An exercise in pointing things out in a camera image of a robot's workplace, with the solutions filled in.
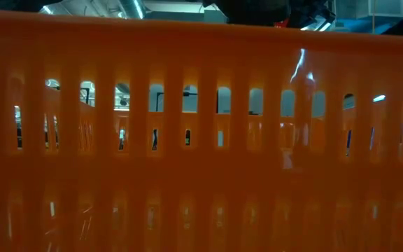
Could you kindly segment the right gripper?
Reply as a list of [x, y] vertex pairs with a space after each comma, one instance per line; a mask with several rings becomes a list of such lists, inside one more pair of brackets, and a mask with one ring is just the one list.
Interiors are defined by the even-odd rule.
[[201, 4], [215, 5], [235, 25], [273, 27], [282, 22], [288, 28], [304, 28], [318, 16], [329, 23], [335, 20], [326, 0], [201, 0]]

